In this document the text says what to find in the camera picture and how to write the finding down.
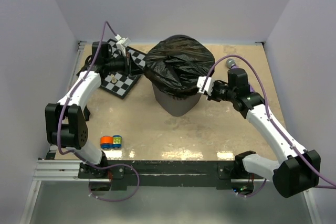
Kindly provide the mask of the grey plastic trash bin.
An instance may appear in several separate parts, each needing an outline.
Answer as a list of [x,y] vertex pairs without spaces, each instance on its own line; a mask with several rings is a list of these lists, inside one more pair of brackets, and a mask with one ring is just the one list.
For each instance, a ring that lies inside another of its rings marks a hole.
[[160,91],[156,86],[153,87],[153,92],[158,104],[172,116],[183,116],[193,107],[197,105],[201,98],[201,94],[195,94],[188,98],[177,98]]

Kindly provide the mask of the black plastic trash bag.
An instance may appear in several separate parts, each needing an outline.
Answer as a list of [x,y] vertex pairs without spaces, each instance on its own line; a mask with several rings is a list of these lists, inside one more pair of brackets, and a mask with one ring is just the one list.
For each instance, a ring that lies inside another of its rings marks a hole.
[[161,92],[177,98],[197,94],[199,77],[215,63],[213,54],[196,39],[174,35],[156,44],[144,57],[144,75]]

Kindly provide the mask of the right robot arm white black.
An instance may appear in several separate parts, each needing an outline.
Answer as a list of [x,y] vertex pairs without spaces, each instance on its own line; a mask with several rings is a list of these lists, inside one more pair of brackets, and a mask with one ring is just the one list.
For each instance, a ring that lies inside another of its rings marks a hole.
[[273,182],[277,192],[285,198],[318,185],[320,155],[299,144],[278,122],[265,99],[252,91],[244,69],[229,69],[227,82],[199,77],[197,88],[208,100],[231,102],[276,155],[276,161],[272,161],[253,151],[238,154],[235,156],[233,174],[239,178],[246,178],[250,174],[261,176]]

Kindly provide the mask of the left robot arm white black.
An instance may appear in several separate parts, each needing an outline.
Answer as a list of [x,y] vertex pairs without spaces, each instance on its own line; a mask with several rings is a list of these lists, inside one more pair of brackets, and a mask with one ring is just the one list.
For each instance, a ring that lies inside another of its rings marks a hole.
[[91,49],[92,54],[85,60],[68,93],[57,103],[46,105],[46,133],[48,143],[56,146],[61,155],[74,154],[82,161],[86,173],[103,178],[110,173],[110,168],[105,153],[88,141],[87,103],[108,75],[130,73],[131,56],[119,41],[116,49],[109,41],[94,42]]

